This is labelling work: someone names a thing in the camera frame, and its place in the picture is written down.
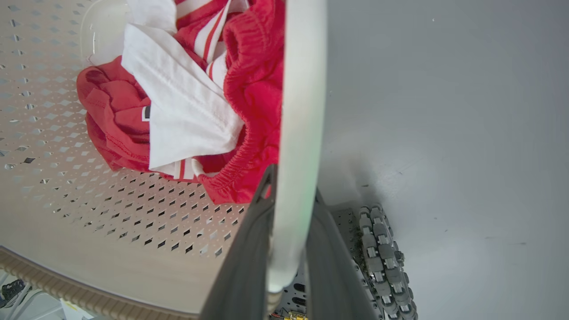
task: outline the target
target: pile of clothes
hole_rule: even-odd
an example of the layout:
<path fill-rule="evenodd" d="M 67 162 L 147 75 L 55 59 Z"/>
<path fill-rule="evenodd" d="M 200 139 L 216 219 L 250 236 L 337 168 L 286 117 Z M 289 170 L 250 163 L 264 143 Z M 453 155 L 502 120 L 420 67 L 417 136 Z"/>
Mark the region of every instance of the pile of clothes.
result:
<path fill-rule="evenodd" d="M 278 162 L 282 0 L 127 0 L 113 56 L 77 77 L 88 133 L 112 170 L 199 182 L 248 203 Z"/>

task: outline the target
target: perforated basket wall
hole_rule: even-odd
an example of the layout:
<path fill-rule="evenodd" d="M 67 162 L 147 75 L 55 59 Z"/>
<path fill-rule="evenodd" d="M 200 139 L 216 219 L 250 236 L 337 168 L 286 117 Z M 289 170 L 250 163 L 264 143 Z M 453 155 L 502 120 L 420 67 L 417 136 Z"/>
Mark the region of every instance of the perforated basket wall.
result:
<path fill-rule="evenodd" d="M 91 5 L 2 1 L 0 246 L 93 290 L 196 314 L 246 207 L 215 206 L 199 184 L 109 170 L 75 90 Z"/>

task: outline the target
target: laundry basket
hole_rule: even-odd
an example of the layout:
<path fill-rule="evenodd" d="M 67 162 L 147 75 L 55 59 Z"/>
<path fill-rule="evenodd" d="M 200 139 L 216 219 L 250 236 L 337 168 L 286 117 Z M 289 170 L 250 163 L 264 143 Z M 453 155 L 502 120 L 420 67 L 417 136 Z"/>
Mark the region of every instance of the laundry basket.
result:
<path fill-rule="evenodd" d="M 0 268 L 113 318 L 194 318 L 247 206 L 214 205 L 200 184 L 107 167 L 75 84 L 92 4 L 2 4 Z M 321 123 L 310 130 L 319 142 Z M 317 166 L 319 148 L 308 151 Z M 303 161 L 297 172 L 312 172 L 315 185 Z"/>

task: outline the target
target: black and white tag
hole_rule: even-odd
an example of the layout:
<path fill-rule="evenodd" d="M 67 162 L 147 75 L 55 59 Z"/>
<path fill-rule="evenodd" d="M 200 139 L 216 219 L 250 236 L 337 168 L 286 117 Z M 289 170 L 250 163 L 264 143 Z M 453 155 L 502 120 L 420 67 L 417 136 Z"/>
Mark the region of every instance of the black and white tag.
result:
<path fill-rule="evenodd" d="M 142 122 L 149 122 L 150 121 L 150 106 L 147 105 L 146 107 L 142 108 Z"/>

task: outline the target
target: shoe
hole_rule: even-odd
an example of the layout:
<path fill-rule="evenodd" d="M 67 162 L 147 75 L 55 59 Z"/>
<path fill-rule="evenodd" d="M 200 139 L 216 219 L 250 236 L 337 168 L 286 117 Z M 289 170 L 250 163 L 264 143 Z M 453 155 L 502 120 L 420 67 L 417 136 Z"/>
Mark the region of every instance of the shoe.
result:
<path fill-rule="evenodd" d="M 26 284 L 22 280 L 16 280 L 10 284 L 3 285 L 2 290 L 0 290 L 0 309 L 12 307 L 16 303 L 18 297 L 22 294 L 24 295 L 25 299 L 28 292 L 30 292 L 32 289 L 30 286 L 28 291 L 23 292 L 25 287 Z"/>

